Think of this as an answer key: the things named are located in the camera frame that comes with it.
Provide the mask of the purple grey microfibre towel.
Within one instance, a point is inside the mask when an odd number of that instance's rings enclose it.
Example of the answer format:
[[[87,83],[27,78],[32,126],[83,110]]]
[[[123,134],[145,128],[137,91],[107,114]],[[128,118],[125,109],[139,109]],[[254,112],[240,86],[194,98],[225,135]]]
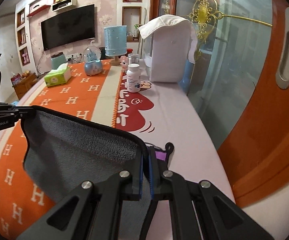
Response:
[[[151,201],[145,175],[148,148],[155,147],[157,158],[168,164],[174,145],[169,142],[161,149],[119,129],[44,107],[33,108],[34,118],[21,120],[28,144],[23,168],[56,204],[82,182],[105,181],[124,170],[136,153],[143,154],[142,196],[139,201],[123,202],[117,238],[140,239]]]

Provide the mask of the wooden tv cabinet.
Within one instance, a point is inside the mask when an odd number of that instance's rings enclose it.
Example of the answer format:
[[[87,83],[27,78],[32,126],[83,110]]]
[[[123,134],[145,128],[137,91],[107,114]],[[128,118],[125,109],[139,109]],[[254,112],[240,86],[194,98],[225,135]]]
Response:
[[[37,75],[32,73],[22,79],[18,84],[13,85],[17,98],[20,100],[37,82]]]

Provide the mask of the red gift box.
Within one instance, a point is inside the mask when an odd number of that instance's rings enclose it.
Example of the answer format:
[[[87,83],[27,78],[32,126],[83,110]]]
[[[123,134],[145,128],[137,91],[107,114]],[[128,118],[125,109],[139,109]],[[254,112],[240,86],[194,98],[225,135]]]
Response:
[[[18,83],[21,82],[22,75],[20,73],[14,74],[10,80],[11,80],[13,86],[17,85]]]

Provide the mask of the green tissue box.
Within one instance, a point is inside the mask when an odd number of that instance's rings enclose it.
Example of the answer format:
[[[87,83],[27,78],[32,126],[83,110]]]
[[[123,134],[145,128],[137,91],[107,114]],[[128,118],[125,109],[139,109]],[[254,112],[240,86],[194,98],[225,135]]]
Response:
[[[53,69],[45,75],[44,81],[47,87],[53,87],[66,84],[71,77],[71,68],[68,63],[63,63],[57,69]]]

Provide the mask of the teal electric kettle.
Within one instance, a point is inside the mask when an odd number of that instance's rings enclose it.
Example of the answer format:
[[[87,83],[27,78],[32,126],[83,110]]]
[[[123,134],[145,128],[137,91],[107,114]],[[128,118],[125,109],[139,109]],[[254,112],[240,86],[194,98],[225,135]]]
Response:
[[[53,70],[56,70],[60,65],[66,62],[67,60],[63,52],[59,52],[51,56],[51,65]]]

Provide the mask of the red white printed tablecloth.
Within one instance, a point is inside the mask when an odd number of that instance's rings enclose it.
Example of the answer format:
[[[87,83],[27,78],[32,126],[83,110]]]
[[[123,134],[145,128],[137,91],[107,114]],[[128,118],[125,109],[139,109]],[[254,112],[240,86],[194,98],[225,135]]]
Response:
[[[48,88],[38,81],[19,101],[131,132],[159,147],[174,144],[169,167],[185,179],[210,180],[229,198],[231,186],[202,121],[175,83],[150,83],[142,75],[141,91],[129,93],[118,66],[103,61],[103,71],[87,76],[82,63],[71,66],[68,83]],[[0,132],[0,233],[15,239],[52,206],[23,169],[27,141],[20,125]]]

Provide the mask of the pink pig figurine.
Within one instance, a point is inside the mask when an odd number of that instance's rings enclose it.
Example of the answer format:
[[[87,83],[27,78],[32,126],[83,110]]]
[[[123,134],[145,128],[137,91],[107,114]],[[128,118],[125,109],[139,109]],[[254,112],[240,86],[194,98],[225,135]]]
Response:
[[[128,70],[129,58],[123,55],[119,58],[119,60],[120,60],[120,65],[122,66],[122,72],[126,73]]]

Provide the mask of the white pill bottle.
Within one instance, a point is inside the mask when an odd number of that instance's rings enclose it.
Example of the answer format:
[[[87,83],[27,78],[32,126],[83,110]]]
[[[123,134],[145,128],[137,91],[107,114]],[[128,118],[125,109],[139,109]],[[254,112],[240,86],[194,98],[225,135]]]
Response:
[[[141,70],[140,65],[132,63],[127,70],[127,90],[130,93],[137,93],[141,89]]]

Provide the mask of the light blue table lamp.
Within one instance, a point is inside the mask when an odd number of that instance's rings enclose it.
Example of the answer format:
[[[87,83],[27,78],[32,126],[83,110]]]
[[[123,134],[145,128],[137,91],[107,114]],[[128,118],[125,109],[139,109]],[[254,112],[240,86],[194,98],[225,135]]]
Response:
[[[117,25],[104,28],[105,55],[112,57],[112,66],[120,65],[119,56],[127,53],[127,26]]]

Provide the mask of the clear glass jar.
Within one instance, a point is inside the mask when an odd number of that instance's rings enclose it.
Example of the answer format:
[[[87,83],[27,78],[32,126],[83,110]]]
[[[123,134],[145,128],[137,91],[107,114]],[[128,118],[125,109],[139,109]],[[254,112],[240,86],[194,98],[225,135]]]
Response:
[[[128,65],[130,64],[140,64],[140,56],[134,53],[128,54]]]

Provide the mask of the white water dispenser appliance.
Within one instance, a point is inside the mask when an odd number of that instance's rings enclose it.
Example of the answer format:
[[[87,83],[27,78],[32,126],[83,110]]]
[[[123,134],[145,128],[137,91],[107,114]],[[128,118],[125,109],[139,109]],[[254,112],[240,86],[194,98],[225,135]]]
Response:
[[[144,40],[150,44],[144,61],[151,82],[178,83],[182,80],[187,61],[194,61],[196,45],[185,22],[157,29]]]

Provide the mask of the orange sliding door frame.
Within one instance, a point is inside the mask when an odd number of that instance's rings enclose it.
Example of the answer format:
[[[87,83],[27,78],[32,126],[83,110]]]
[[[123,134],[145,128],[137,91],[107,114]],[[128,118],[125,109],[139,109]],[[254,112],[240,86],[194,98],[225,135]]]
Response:
[[[236,204],[249,206],[289,183],[289,87],[276,72],[281,58],[286,0],[273,0],[268,53],[255,91],[218,150]]]

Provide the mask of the red wall shelf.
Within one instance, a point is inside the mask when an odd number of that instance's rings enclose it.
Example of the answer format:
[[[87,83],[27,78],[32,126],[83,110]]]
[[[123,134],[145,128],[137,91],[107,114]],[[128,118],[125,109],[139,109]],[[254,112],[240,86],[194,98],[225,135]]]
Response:
[[[45,5],[42,5],[42,6],[40,6],[40,7],[36,7],[34,10],[32,10],[32,11],[27,15],[27,17],[30,18],[30,17],[32,17],[32,16],[34,16],[34,15],[42,12],[42,11],[45,10],[45,9],[49,9],[50,7],[51,7],[50,5],[46,5],[46,4],[45,4]]]

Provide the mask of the black wall television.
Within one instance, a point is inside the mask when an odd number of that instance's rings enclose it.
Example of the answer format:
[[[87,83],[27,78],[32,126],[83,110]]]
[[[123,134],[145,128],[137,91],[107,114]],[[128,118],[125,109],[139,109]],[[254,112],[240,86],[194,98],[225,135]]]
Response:
[[[93,4],[63,12],[41,22],[44,51],[95,36]]]

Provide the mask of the white wall shelf box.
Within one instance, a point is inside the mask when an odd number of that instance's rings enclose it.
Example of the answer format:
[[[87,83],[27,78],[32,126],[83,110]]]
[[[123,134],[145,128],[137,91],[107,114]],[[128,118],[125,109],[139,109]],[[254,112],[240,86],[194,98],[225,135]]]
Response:
[[[58,3],[54,3],[51,8],[52,12],[56,12],[65,8],[75,7],[77,5],[77,0],[62,0]]]

